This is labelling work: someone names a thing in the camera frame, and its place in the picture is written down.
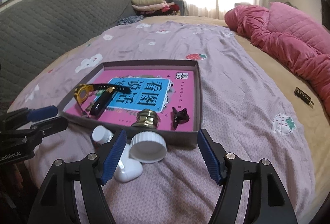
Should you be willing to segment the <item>lilac patterned bed sheet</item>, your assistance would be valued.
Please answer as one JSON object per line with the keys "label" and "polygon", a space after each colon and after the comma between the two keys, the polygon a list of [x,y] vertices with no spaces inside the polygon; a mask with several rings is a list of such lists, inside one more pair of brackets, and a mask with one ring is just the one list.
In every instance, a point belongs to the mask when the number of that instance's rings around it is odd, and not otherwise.
{"label": "lilac patterned bed sheet", "polygon": [[[172,81],[160,129],[172,125],[172,108],[191,118],[224,149],[241,159],[267,158],[302,219],[315,194],[313,162],[304,127],[276,83],[226,28],[209,25],[136,23],[108,29],[53,71],[37,77],[12,109],[58,105],[98,64],[125,60],[187,60],[199,57],[202,97],[195,98],[193,73],[131,69],[129,76]],[[202,104],[201,113],[194,111]],[[160,162],[144,164],[129,183],[109,181],[103,188],[117,223],[207,223],[220,194],[198,149],[168,146]]]}

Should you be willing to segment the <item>yellow black wrist watch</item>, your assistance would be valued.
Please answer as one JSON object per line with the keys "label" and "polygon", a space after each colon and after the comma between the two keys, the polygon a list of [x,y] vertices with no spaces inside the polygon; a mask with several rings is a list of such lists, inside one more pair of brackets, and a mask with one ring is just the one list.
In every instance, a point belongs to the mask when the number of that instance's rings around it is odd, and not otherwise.
{"label": "yellow black wrist watch", "polygon": [[75,101],[78,104],[79,109],[81,110],[81,114],[82,114],[83,117],[90,118],[90,116],[91,116],[90,115],[90,110],[91,110],[92,107],[89,109],[88,112],[86,112],[83,109],[82,104],[90,96],[94,95],[95,93],[98,93],[99,91],[101,91],[101,94],[102,94],[106,89],[111,88],[111,87],[115,88],[114,95],[112,96],[112,99],[114,98],[116,93],[131,94],[131,89],[129,87],[119,85],[119,84],[109,84],[109,83],[79,84],[78,86],[75,87],[75,89],[74,89],[74,98],[75,98]]}

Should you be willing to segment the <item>black triangular prism box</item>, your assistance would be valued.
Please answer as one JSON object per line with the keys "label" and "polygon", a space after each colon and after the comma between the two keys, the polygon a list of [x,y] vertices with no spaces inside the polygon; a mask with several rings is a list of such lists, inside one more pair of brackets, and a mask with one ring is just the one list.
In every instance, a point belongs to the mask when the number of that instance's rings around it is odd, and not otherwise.
{"label": "black triangular prism box", "polygon": [[115,88],[111,87],[106,89],[93,104],[90,115],[95,116],[96,118],[100,117],[107,106],[110,104],[112,100],[112,96],[114,95]]}

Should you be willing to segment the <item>stack of folded clothes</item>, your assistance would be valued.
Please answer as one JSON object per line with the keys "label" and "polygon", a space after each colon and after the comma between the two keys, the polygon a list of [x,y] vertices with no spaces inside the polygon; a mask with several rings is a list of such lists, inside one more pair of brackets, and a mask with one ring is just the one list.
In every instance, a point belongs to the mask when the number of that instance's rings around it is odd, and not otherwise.
{"label": "stack of folded clothes", "polygon": [[186,16],[183,0],[131,0],[137,16]]}

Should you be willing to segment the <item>pink quilted duvet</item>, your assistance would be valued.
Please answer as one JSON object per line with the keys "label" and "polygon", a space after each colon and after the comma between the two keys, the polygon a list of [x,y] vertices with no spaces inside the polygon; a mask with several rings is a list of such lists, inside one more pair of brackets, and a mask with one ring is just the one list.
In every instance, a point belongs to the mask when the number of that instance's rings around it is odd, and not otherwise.
{"label": "pink quilted duvet", "polygon": [[304,12],[281,2],[270,8],[238,5],[227,26],[308,81],[329,110],[329,32]]}

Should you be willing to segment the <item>shallow grey cardboard box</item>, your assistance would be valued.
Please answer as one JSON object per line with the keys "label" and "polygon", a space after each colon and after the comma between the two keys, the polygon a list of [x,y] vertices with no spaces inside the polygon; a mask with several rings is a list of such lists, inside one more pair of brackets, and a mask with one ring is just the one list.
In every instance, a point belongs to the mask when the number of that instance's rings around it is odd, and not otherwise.
{"label": "shallow grey cardboard box", "polygon": [[133,124],[144,109],[154,111],[158,126],[154,130],[169,145],[196,147],[202,124],[200,71],[194,60],[126,60],[103,62],[90,70],[80,84],[118,84],[131,89],[130,94],[116,93],[102,115],[90,115],[92,105],[102,94],[89,93],[78,104],[74,90],[58,104],[59,113],[86,128],[103,125],[111,131],[125,129],[128,139],[141,127]]}

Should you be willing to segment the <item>small black remote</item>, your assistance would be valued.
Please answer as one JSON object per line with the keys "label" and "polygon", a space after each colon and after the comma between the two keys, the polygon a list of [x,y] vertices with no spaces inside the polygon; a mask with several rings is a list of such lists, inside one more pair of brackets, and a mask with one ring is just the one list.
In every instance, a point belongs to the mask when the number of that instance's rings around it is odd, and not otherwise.
{"label": "small black remote", "polygon": [[312,101],[311,97],[307,95],[304,91],[302,91],[300,88],[296,87],[296,89],[294,90],[294,95],[300,98],[305,104],[307,104],[311,108],[314,107],[314,102]]}

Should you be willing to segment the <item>grey quilted headboard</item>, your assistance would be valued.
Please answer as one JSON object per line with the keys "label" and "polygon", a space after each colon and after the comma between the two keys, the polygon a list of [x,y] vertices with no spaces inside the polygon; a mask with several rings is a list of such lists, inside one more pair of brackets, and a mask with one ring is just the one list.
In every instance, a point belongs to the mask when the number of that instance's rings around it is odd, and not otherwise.
{"label": "grey quilted headboard", "polygon": [[1,112],[54,60],[122,18],[131,0],[23,0],[1,12]]}

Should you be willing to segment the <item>large white bottle cap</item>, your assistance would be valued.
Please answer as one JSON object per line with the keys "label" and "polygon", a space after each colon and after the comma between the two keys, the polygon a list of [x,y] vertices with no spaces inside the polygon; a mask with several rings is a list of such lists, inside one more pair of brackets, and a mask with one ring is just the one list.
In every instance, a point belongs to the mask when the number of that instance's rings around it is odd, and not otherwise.
{"label": "large white bottle cap", "polygon": [[166,156],[167,145],[158,133],[143,131],[131,139],[129,154],[131,158],[141,163],[156,163]]}

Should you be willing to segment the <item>black hair claw clip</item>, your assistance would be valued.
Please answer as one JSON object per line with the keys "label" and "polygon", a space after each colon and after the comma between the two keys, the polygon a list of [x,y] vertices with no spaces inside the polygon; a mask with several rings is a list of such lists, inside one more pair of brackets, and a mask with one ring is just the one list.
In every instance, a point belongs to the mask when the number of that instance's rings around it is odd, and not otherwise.
{"label": "black hair claw clip", "polygon": [[176,130],[180,124],[187,123],[190,120],[190,117],[187,113],[187,108],[178,111],[175,107],[173,107],[172,114],[173,114],[172,128],[174,130]]}

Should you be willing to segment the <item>beige mattress cover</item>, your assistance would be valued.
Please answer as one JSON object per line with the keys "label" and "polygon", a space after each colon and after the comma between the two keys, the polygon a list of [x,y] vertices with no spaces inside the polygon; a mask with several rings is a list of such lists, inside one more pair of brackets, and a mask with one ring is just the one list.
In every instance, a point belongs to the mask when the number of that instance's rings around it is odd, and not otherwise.
{"label": "beige mattress cover", "polygon": [[[299,223],[309,223],[329,193],[329,117],[311,87],[224,21],[153,17],[139,27],[160,31],[156,54],[202,54],[203,127],[243,160],[268,158],[288,191]],[[294,95],[296,87],[314,102]],[[147,165],[138,201],[123,223],[207,223],[220,194],[198,149],[171,147]]]}

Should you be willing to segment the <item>white earbuds case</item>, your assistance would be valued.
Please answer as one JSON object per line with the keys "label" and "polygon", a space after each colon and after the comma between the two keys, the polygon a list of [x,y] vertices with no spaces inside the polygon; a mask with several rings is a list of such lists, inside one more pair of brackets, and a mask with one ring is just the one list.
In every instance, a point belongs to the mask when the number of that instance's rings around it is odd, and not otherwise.
{"label": "white earbuds case", "polygon": [[114,173],[115,179],[121,183],[137,179],[143,173],[142,164],[130,157],[130,149],[130,145],[126,144]]}

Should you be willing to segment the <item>brass metal fitting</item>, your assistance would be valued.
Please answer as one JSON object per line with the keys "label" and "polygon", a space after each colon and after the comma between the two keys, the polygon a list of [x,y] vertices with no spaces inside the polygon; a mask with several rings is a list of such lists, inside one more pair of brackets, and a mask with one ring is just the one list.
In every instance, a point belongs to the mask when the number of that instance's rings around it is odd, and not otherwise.
{"label": "brass metal fitting", "polygon": [[132,126],[157,129],[159,122],[160,122],[160,117],[157,115],[155,111],[144,109],[137,113],[136,121],[132,124]]}

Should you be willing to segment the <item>pink Chinese workbook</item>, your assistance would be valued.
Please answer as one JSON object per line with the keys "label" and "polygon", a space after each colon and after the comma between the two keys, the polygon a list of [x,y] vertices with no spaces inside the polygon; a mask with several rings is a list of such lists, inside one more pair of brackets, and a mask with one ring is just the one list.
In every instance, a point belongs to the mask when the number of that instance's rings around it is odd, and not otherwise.
{"label": "pink Chinese workbook", "polygon": [[[160,117],[158,129],[161,131],[193,132],[200,127],[199,78],[196,68],[189,66],[99,66],[81,81],[82,84],[119,84],[131,89],[131,94],[116,93],[99,118],[84,118],[73,93],[62,100],[63,113],[72,120],[87,125],[92,121],[105,124],[131,126],[137,113],[143,109],[153,110]],[[88,112],[99,91],[83,104]],[[178,111],[187,108],[190,120],[172,128],[172,108]]]}

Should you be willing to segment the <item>small white pill bottle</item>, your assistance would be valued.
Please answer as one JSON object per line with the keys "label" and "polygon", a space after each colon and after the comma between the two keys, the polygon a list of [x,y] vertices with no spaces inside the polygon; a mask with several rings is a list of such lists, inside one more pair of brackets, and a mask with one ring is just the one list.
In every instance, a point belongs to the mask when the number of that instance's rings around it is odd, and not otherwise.
{"label": "small white pill bottle", "polygon": [[101,125],[95,127],[92,132],[92,140],[99,145],[108,143],[113,136],[114,134],[110,130]]}

